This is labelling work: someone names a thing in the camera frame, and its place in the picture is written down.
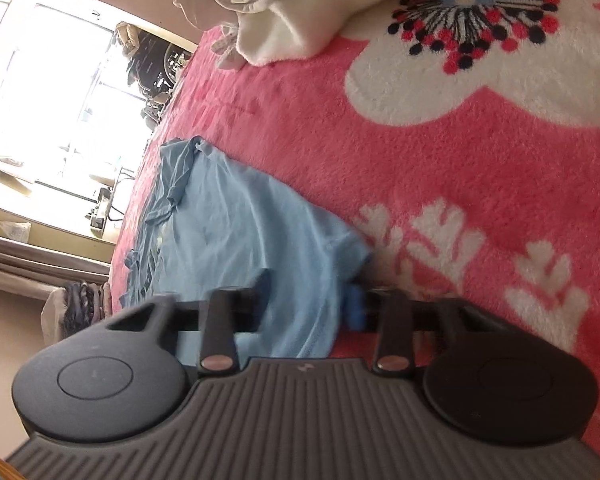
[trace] black device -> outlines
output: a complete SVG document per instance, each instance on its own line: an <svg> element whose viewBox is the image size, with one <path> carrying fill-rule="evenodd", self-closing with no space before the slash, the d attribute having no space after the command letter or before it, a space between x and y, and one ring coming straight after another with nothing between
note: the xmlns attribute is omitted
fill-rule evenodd
<svg viewBox="0 0 600 480"><path fill-rule="evenodd" d="M465 300L366 299L360 359L251 358L256 289L154 298L51 346L13 382L27 480L600 480L579 437L597 402L575 357ZM198 366L174 357L202 331ZM416 331L436 356L417 367Z"/></svg>

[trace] ribbed black surface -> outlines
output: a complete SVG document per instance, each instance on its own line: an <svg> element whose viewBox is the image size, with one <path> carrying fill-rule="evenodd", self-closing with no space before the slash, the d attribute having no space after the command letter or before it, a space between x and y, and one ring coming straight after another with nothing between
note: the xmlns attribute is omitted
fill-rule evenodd
<svg viewBox="0 0 600 480"><path fill-rule="evenodd" d="M408 381L359 360L252 360L205 380L184 408L124 442L35 437L9 462L28 480L599 480L577 440L484 444L440 422Z"/></svg>

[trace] blue cloth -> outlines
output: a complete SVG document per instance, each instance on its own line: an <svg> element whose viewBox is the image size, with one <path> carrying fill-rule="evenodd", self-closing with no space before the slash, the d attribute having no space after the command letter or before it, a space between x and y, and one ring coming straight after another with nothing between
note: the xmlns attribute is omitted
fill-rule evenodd
<svg viewBox="0 0 600 480"><path fill-rule="evenodd" d="M123 306L158 293L183 301L221 286L248 286L262 269L272 288L260 331L237 336L249 356L321 358L340 325L344 288L368 258L337 216L199 137L164 145L138 228ZM197 332L181 333L178 357L195 364Z"/></svg>

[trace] pink blanket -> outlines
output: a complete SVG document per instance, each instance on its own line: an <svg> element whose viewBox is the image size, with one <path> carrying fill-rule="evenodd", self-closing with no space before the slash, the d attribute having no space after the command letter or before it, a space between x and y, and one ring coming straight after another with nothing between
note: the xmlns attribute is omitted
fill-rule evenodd
<svg viewBox="0 0 600 480"><path fill-rule="evenodd" d="M213 36L148 150L114 297L157 147L202 135L352 222L380 280L461 294L600 384L600 0L394 0L314 59L238 73ZM600 452L600 403L586 440Z"/></svg>

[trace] curtain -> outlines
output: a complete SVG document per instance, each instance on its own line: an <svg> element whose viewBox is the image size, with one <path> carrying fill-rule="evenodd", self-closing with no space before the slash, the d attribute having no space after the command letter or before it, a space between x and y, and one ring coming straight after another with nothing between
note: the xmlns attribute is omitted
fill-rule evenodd
<svg viewBox="0 0 600 480"><path fill-rule="evenodd" d="M66 282L104 284L110 265L0 237L0 290L46 300Z"/></svg>

